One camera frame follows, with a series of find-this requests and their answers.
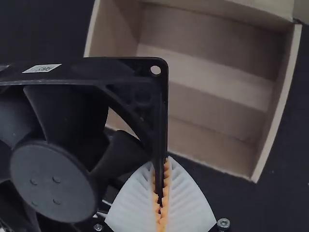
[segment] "barcode label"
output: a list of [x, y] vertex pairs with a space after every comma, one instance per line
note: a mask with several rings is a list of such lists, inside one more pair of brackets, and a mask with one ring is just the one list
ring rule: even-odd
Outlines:
[[35, 65], [22, 73], [48, 73], [51, 70], [59, 67], [61, 64], [42, 64], [42, 65]]

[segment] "black plastic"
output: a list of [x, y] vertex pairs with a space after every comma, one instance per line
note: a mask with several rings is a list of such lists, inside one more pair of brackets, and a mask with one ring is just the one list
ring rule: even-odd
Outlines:
[[0, 140], [10, 148], [14, 148], [38, 127], [27, 99], [12, 93], [0, 95], [0, 123]]
[[115, 132], [104, 156], [92, 170], [91, 176], [96, 179], [117, 178], [136, 170], [150, 158], [138, 139], [120, 130]]
[[21, 144], [13, 151], [10, 172], [24, 201], [48, 218], [78, 222], [97, 209], [98, 196], [87, 170], [59, 146], [45, 141]]
[[[25, 96], [29, 100], [27, 102], [22, 98], [27, 106], [26, 110], [20, 111], [19, 107], [14, 107], [13, 114], [3, 107], [8, 119], [10, 115], [18, 114], [16, 123], [31, 118], [30, 123], [25, 123], [30, 129], [24, 132], [24, 136], [7, 142], [11, 148], [16, 147], [11, 162], [11, 177], [21, 197], [31, 206], [26, 210], [28, 218], [32, 222], [36, 221], [36, 214], [31, 210], [35, 209], [57, 221], [85, 220], [97, 210], [98, 205], [94, 201], [98, 200], [108, 184], [116, 183], [117, 188], [121, 188], [123, 183], [118, 183], [115, 177], [126, 171], [133, 171], [147, 160], [153, 161], [156, 191], [162, 197], [163, 163], [167, 155], [166, 62], [159, 58], [83, 58], [53, 63], [61, 65], [45, 73], [22, 72], [34, 65], [49, 64], [48, 61], [10, 64], [0, 72], [0, 100], [2, 97], [4, 102], [11, 100], [5, 96], [6, 92], [14, 93], [16, 89], [21, 90], [20, 87], [24, 87]], [[161, 73], [151, 73], [152, 66], [160, 67]], [[20, 103], [13, 100], [12, 105], [14, 104]], [[109, 145], [102, 133], [108, 107], [123, 118], [140, 141], [119, 131]], [[115, 141], [126, 146], [126, 155], [122, 153], [124, 150], [119, 149], [120, 146], [116, 146]], [[42, 151], [36, 152], [35, 146]], [[68, 160], [67, 165], [58, 167], [56, 159], [61, 163]], [[55, 187], [59, 185], [52, 186], [47, 181], [45, 186], [38, 188], [38, 184], [31, 182], [31, 169], [35, 170], [37, 167], [38, 171], [34, 174], [36, 178], [48, 181], [52, 178], [53, 184], [59, 184], [57, 178], [56, 181], [53, 180], [52, 175], [63, 172], [64, 178], [73, 187], [64, 188], [61, 192]], [[76, 190], [77, 186], [80, 187], [79, 191], [83, 189], [80, 194]], [[53, 194], [50, 193], [57, 195], [60, 192], [59, 196], [64, 201], [54, 201]], [[81, 211], [83, 207], [73, 206], [81, 202], [81, 195], [84, 196], [83, 202], [87, 204], [84, 212]], [[47, 204], [47, 207], [40, 208], [37, 202], [33, 205], [31, 198]], [[53, 210], [54, 206], [62, 203], [72, 207]], [[57, 227], [61, 225], [55, 221], [52, 224]]]

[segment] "metal screw head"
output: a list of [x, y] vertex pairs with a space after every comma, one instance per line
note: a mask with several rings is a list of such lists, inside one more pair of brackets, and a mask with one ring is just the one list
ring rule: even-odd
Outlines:
[[96, 224], [94, 225], [93, 229], [95, 229], [96, 231], [101, 231], [103, 229], [103, 226], [101, 224]]
[[217, 222], [217, 227], [221, 232], [227, 231], [228, 228], [230, 228], [230, 220], [227, 218], [219, 219]]

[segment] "black surface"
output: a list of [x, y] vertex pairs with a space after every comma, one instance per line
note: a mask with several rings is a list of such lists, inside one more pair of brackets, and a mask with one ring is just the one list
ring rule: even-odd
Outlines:
[[2, 0], [0, 63], [84, 55], [94, 0]]

